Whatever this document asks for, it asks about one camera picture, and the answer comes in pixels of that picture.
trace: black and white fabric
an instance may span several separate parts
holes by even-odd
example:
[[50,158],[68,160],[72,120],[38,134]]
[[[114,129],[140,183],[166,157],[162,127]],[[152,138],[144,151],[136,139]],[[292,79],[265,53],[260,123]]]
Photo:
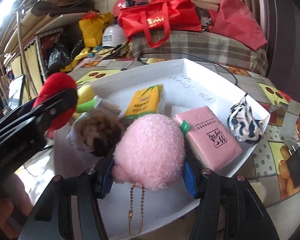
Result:
[[251,144],[258,143],[262,135],[262,121],[253,118],[251,107],[246,101],[246,95],[240,103],[232,106],[230,111],[228,126],[237,141],[245,141]]

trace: white helmet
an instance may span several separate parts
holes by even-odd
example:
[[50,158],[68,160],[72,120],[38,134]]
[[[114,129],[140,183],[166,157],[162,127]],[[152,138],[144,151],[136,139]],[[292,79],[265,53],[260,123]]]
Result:
[[123,28],[119,25],[111,25],[105,29],[102,35],[102,46],[116,47],[127,42]]

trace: plaid blanket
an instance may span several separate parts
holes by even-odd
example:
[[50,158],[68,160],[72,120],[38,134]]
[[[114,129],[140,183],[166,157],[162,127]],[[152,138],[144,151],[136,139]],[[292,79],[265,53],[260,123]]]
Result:
[[[164,32],[152,30],[151,36],[155,42],[164,36]],[[266,75],[268,68],[264,49],[251,50],[236,40],[208,32],[171,31],[170,38],[155,49],[148,46],[143,33],[138,33],[132,37],[130,53],[133,57],[188,58],[195,61],[203,61],[200,58],[207,59],[220,65],[240,67],[262,76]]]

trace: screw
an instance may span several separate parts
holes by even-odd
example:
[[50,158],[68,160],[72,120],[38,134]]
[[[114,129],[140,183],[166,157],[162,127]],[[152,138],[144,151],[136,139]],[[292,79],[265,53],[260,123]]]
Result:
[[92,175],[92,174],[94,174],[96,172],[96,170],[94,169],[94,168],[90,168],[90,169],[87,169],[86,170],[86,174],[88,174],[88,175]]
[[202,170],[202,173],[208,175],[208,174],[211,173],[211,170],[208,169],[208,168],[204,168],[204,169]]
[[238,181],[245,181],[245,177],[243,175],[237,175],[237,180]]
[[54,115],[56,112],[57,112],[57,110],[56,110],[55,108],[52,108],[52,109],[50,110],[50,114],[51,114],[51,115]]
[[53,179],[54,182],[57,182],[57,181],[61,180],[62,177],[60,175],[56,175],[52,179]]

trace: pink plush toy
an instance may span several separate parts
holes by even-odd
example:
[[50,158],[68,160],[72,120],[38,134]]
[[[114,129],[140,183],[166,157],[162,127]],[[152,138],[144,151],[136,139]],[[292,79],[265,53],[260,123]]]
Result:
[[161,114],[135,120],[117,144],[113,176],[149,190],[167,188],[181,175],[185,158],[183,134]]

